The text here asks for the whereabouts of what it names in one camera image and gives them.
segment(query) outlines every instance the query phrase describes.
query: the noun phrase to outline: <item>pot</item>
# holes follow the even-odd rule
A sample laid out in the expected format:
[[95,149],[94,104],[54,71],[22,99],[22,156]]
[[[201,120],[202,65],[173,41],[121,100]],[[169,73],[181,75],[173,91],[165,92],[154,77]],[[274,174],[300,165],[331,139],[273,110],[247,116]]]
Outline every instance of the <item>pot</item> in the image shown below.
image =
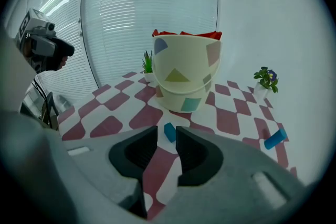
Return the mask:
[[256,101],[259,102],[267,97],[269,91],[270,89],[266,89],[259,82],[257,82],[256,86],[254,87],[253,96]]
[[153,81],[155,81],[155,77],[154,77],[153,73],[144,73],[143,75],[145,77],[145,81],[146,82],[153,82]]

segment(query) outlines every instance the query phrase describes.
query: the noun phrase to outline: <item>potted plant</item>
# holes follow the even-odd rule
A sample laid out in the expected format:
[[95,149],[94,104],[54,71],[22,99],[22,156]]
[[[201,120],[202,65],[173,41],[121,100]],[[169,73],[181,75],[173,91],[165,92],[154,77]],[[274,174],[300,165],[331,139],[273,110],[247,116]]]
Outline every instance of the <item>potted plant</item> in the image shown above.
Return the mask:
[[149,55],[148,52],[146,51],[143,55],[144,55],[144,60],[142,60],[142,67],[143,67],[143,74],[145,77],[145,81],[152,82],[155,80],[153,69],[152,69],[153,52],[151,52],[151,55]]
[[267,67],[261,67],[259,72],[254,73],[254,78],[260,79],[253,91],[253,95],[256,100],[262,100],[266,98],[267,94],[270,92],[270,89],[272,89],[274,93],[278,92],[277,84],[279,79],[273,70],[268,70]]

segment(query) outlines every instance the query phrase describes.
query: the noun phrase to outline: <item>bucket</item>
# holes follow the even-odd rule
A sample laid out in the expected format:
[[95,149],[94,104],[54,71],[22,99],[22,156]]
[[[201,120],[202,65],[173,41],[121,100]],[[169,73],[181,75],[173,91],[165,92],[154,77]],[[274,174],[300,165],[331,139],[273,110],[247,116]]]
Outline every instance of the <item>bucket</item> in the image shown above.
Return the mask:
[[216,39],[163,35],[154,37],[153,74],[157,101],[181,113],[199,109],[206,101],[221,56]]

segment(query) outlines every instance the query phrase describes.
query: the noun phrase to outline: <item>foam block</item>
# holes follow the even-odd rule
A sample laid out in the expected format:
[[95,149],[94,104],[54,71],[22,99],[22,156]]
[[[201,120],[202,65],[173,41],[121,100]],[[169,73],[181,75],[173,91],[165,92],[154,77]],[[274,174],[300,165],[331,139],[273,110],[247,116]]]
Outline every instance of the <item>foam block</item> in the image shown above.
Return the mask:
[[171,123],[167,123],[164,126],[164,134],[167,136],[168,140],[173,143],[176,141],[176,130]]
[[279,129],[269,139],[265,140],[264,142],[265,148],[270,150],[272,147],[279,144],[282,140],[286,139],[286,137],[287,137],[286,131],[284,129]]

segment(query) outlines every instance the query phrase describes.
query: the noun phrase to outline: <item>checkered tablecloth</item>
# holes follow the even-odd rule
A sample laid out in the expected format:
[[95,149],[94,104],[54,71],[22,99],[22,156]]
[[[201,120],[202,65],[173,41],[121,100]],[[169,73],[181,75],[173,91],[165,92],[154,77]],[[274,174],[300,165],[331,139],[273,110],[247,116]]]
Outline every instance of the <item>checkered tablecloth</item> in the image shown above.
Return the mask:
[[158,126],[158,148],[143,174],[148,219],[156,216],[176,192],[181,162],[163,133],[171,122],[240,140],[253,146],[296,175],[286,145],[289,139],[267,150],[264,140],[284,128],[273,116],[267,99],[257,103],[253,88],[227,81],[214,84],[206,104],[193,113],[176,113],[161,107],[155,96],[156,82],[146,83],[143,74],[130,72],[76,103],[58,117],[62,140],[113,135],[144,126]]

